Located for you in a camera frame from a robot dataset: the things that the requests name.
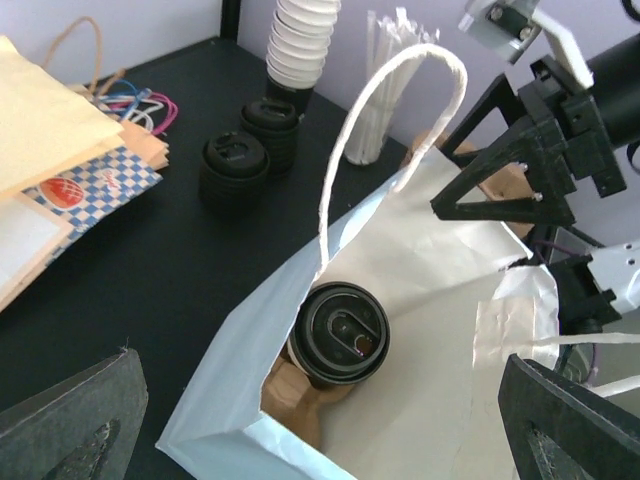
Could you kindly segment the brown pulp cup carrier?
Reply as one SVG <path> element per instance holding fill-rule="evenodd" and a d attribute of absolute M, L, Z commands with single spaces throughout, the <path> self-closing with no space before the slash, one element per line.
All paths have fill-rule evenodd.
<path fill-rule="evenodd" d="M 343 400 L 353 388 L 353 385 L 318 388 L 293 363 L 278 357 L 262 386 L 261 410 L 319 450 L 320 410 Z"/>

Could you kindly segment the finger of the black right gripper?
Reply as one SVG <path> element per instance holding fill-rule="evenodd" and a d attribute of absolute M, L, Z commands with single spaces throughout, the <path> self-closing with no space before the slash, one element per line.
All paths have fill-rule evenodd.
<path fill-rule="evenodd" d="M 572 224 L 575 216 L 560 181 L 553 176 L 558 155 L 545 152 L 539 129 L 532 122 L 516 122 L 482 149 L 431 200 L 441 220 L 495 220 L 523 224 Z M 533 193 L 507 200 L 465 202 L 463 197 L 503 167 L 522 161 L 528 166 Z"/>
<path fill-rule="evenodd" d="M 531 116 L 535 82 L 514 90 L 504 74 L 486 88 L 460 124 L 439 147 L 450 160 L 472 160 L 470 153 L 456 151 L 492 113 L 500 112 L 507 129 L 485 148 L 473 151 L 482 160 L 525 160 L 535 149 L 535 125 Z"/>

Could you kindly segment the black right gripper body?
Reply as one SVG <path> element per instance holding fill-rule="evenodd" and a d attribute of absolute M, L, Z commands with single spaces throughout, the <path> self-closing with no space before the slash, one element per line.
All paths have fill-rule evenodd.
<path fill-rule="evenodd" d="M 533 63 L 531 70 L 543 91 L 551 94 L 569 170 L 578 180 L 591 178 L 599 196 L 606 198 L 627 189 L 615 151 L 628 145 L 628 56 L 600 54 L 588 66 L 595 77 L 588 89 L 549 56 Z"/>

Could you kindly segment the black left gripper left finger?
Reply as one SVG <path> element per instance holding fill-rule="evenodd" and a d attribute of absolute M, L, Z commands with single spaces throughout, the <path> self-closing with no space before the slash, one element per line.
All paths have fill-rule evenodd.
<path fill-rule="evenodd" d="M 148 404 L 125 349 L 1 413 L 3 479 L 122 479 Z"/>

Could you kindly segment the single black cup lid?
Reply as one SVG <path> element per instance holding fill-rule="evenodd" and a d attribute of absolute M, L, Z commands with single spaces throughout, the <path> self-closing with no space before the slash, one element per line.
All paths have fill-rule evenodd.
<path fill-rule="evenodd" d="M 386 312 L 367 290 L 329 282 L 301 304 L 289 337 L 296 357 L 321 385 L 354 385 L 375 374 L 388 354 Z"/>

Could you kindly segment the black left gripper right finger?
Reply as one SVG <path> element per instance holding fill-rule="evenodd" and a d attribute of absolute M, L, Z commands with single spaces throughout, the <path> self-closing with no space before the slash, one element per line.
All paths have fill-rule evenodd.
<path fill-rule="evenodd" d="M 639 418 L 538 362 L 509 356 L 498 403 L 521 479 L 639 477 Z"/>

